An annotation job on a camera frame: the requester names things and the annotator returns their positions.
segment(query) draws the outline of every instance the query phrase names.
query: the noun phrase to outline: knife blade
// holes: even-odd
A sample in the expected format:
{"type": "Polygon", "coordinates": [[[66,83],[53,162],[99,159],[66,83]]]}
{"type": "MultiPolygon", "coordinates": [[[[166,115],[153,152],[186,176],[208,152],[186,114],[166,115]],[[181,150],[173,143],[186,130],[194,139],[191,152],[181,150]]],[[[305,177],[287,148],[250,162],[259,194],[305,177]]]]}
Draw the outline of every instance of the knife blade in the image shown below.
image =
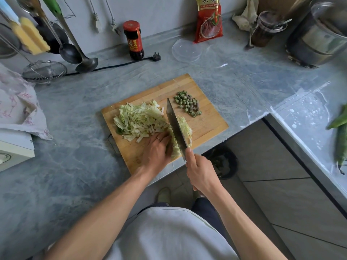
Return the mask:
{"type": "Polygon", "coordinates": [[[171,125],[173,135],[176,138],[179,150],[181,151],[182,158],[185,161],[186,160],[186,148],[188,148],[188,145],[186,143],[186,140],[184,138],[184,135],[181,131],[181,128],[179,126],[178,120],[176,118],[174,109],[172,108],[171,102],[168,98],[167,104],[166,104],[166,115],[168,116],[169,123],[171,125]]]}

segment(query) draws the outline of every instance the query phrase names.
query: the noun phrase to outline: shoe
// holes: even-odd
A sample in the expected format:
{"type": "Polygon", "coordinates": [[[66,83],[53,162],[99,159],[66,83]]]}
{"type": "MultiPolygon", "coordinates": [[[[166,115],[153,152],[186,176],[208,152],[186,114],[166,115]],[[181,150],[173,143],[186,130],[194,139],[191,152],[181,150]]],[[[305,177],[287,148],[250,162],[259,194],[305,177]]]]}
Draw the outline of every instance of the shoe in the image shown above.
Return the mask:
{"type": "Polygon", "coordinates": [[[197,198],[206,198],[206,196],[203,195],[201,191],[197,190],[197,191],[193,191],[193,198],[195,201],[197,198]]]}
{"type": "Polygon", "coordinates": [[[171,192],[169,188],[163,188],[158,192],[157,202],[171,203],[171,192]]]}

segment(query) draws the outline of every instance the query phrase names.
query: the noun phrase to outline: gray marble countertop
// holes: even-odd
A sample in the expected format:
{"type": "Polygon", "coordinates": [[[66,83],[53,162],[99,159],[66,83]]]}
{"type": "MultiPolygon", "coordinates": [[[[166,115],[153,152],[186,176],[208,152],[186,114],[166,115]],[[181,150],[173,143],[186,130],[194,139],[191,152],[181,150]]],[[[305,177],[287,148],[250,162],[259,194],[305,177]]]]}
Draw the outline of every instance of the gray marble countertop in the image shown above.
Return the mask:
{"type": "MultiPolygon", "coordinates": [[[[182,38],[179,30],[173,30],[144,39],[146,56],[160,52],[159,62],[142,61],[36,87],[54,139],[34,138],[36,156],[0,173],[1,259],[24,259],[54,242],[130,176],[108,141],[110,131],[100,110],[185,73],[229,125],[196,153],[272,112],[347,196],[347,180],[332,166],[335,132],[325,130],[347,101],[347,93],[335,92],[347,90],[346,61],[337,58],[308,70],[287,59],[284,43],[289,31],[268,47],[248,52],[243,50],[248,33],[229,20],[223,22],[223,32],[222,38],[199,44],[204,52],[190,64],[172,56],[172,45],[182,38]]],[[[130,60],[126,49],[118,51],[96,53],[99,66],[130,60]]],[[[154,181],[183,164],[182,158],[176,160],[154,181]]]]}

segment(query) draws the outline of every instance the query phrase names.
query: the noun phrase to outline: person's left hand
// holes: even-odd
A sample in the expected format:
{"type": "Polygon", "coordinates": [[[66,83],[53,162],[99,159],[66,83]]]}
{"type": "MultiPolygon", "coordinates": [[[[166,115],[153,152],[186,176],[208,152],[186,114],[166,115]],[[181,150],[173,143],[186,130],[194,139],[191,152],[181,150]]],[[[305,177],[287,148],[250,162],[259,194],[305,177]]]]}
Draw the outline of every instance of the person's left hand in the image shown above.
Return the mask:
{"type": "Polygon", "coordinates": [[[145,145],[141,166],[153,173],[155,177],[170,162],[171,154],[171,135],[167,131],[154,133],[145,145]]]}

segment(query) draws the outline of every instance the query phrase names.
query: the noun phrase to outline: red food package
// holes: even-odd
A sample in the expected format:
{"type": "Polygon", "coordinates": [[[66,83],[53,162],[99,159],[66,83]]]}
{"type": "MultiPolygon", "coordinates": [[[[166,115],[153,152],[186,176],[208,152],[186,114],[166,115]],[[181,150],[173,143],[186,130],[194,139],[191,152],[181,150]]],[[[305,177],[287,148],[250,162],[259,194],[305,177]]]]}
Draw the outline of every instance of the red food package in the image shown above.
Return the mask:
{"type": "Polygon", "coordinates": [[[195,43],[223,36],[219,0],[196,0],[198,6],[195,43]]]}

